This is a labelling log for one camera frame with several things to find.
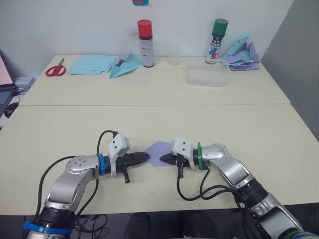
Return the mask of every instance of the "white wall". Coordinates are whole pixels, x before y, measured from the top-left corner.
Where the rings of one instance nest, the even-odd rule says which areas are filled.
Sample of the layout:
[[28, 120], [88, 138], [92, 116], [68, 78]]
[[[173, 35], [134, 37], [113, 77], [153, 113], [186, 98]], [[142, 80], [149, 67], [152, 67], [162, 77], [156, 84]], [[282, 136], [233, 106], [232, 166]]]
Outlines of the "white wall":
[[137, 21], [153, 22], [155, 54], [178, 41], [205, 54], [213, 21], [229, 20], [222, 53], [245, 31], [263, 56], [293, 0], [0, 0], [0, 50], [15, 76], [38, 76], [56, 54], [139, 53]]

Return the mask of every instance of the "spray can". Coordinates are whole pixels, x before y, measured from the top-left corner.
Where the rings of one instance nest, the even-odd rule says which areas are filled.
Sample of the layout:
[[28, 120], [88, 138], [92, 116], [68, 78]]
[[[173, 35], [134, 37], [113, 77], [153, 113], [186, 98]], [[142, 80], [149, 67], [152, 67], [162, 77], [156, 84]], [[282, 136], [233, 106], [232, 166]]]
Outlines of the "spray can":
[[225, 36], [227, 29], [228, 21], [225, 19], [216, 19], [214, 22], [213, 31], [211, 33], [212, 40], [207, 50], [205, 61], [210, 64], [216, 63], [216, 59], [219, 54], [219, 49], [221, 47], [221, 43], [223, 37]]
[[154, 66], [152, 22], [146, 19], [139, 20], [138, 30], [143, 66], [152, 67]]

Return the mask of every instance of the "keyboard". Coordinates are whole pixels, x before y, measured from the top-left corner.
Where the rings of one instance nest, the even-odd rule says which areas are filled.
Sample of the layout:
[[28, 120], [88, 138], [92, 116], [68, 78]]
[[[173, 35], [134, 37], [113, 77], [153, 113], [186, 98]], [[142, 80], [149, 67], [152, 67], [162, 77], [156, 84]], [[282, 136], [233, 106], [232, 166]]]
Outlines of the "keyboard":
[[10, 94], [11, 91], [0, 91], [0, 105], [5, 103]]

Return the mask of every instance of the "white table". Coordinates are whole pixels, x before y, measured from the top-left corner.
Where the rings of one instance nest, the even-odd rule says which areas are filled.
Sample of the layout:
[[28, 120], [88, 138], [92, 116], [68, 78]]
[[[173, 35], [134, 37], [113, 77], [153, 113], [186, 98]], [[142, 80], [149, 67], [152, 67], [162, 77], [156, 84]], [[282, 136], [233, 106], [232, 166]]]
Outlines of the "white table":
[[[40, 177], [50, 163], [67, 155], [95, 154], [97, 138], [115, 129], [142, 151], [157, 140], [180, 135], [196, 144], [222, 143], [283, 204], [319, 202], [319, 143], [290, 105], [223, 106], [49, 106], [18, 107], [0, 132], [0, 215], [34, 214]], [[101, 152], [107, 154], [110, 138]], [[52, 169], [43, 198], [64, 171]], [[203, 172], [186, 169], [184, 194], [198, 193]], [[187, 202], [176, 191], [176, 167], [130, 168], [131, 183], [122, 175], [104, 176], [84, 213], [218, 209], [235, 207], [232, 196]], [[212, 170], [206, 186], [224, 184]], [[94, 182], [87, 186], [84, 203]]]
[[167, 64], [156, 58], [152, 68], [139, 67], [134, 72], [109, 79], [101, 75], [47, 77], [45, 71], [65, 58], [69, 69], [78, 56], [56, 56], [29, 90], [23, 106], [65, 105], [228, 105], [289, 104], [290, 101], [261, 64], [260, 70], [231, 72], [223, 88], [191, 86], [185, 82], [185, 62]]

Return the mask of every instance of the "clear plastic container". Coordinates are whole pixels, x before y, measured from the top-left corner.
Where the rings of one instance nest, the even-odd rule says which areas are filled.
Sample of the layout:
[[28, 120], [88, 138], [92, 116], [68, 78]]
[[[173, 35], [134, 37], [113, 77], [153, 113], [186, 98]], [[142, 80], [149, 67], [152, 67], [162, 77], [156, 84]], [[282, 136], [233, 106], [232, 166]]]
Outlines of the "clear plastic container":
[[223, 60], [208, 64], [204, 58], [197, 58], [186, 64], [186, 82], [190, 85], [224, 87], [229, 76], [229, 65]]

